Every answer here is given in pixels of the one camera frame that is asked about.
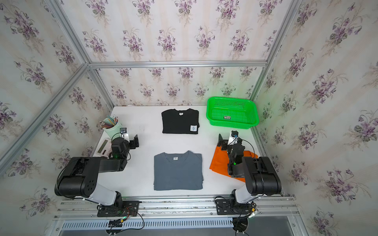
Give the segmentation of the green plastic basket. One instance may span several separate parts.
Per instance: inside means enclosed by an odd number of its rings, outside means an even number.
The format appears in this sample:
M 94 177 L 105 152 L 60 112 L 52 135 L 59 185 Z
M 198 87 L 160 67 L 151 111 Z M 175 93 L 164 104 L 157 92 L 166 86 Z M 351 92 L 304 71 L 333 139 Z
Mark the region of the green plastic basket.
M 213 126 L 250 129 L 259 125 L 257 106 L 247 99 L 214 96 L 207 100 L 206 118 Z

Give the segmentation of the black t-shirt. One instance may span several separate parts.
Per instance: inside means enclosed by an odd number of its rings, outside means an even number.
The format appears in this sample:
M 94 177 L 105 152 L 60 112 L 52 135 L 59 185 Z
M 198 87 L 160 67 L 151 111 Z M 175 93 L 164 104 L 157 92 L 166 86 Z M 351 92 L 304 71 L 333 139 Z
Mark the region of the black t-shirt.
M 199 111 L 169 109 L 161 113 L 164 134 L 197 135 L 200 128 Z

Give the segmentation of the grey t-shirt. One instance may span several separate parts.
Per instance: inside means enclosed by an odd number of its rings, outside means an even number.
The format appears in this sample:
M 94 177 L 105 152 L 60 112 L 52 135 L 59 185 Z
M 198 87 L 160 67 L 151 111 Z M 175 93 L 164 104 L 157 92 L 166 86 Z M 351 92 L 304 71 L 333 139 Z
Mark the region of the grey t-shirt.
M 203 158 L 199 153 L 160 153 L 154 156 L 154 190 L 202 190 Z

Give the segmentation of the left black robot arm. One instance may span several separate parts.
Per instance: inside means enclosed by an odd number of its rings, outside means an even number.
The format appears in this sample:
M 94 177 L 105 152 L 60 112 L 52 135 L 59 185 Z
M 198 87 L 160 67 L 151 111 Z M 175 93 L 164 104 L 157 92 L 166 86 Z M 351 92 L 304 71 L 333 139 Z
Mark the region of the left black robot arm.
M 121 172 L 128 163 L 131 149 L 139 147 L 139 138 L 127 141 L 123 137 L 111 141 L 111 156 L 73 157 L 58 175 L 55 184 L 57 196 L 70 199 L 83 198 L 101 206 L 121 209 L 121 193 L 110 190 L 97 182 L 100 173 Z

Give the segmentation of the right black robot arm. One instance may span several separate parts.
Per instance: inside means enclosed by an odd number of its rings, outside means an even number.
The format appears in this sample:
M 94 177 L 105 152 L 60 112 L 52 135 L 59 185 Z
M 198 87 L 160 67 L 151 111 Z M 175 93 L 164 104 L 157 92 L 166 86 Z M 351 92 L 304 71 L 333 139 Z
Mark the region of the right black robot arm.
M 269 157 L 246 151 L 237 131 L 229 139 L 219 135 L 210 170 L 242 181 L 245 185 L 232 191 L 230 204 L 244 206 L 261 196 L 280 194 L 281 180 Z

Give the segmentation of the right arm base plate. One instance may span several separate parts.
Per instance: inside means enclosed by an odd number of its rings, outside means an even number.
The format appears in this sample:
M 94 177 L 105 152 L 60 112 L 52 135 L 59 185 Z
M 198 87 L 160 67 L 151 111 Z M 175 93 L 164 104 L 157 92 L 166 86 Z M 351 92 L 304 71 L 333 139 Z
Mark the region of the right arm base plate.
M 226 199 L 222 196 L 216 196 L 214 198 L 217 215 L 241 215 L 251 216 L 258 213 L 258 209 L 255 203 L 240 204 L 234 199 Z

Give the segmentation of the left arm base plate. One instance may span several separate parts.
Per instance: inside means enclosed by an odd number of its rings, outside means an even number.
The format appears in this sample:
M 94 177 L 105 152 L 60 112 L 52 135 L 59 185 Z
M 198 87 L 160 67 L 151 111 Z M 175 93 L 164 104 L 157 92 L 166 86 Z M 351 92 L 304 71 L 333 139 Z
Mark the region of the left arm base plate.
M 97 206 L 97 217 L 136 217 L 140 201 L 123 201 L 123 207 Z

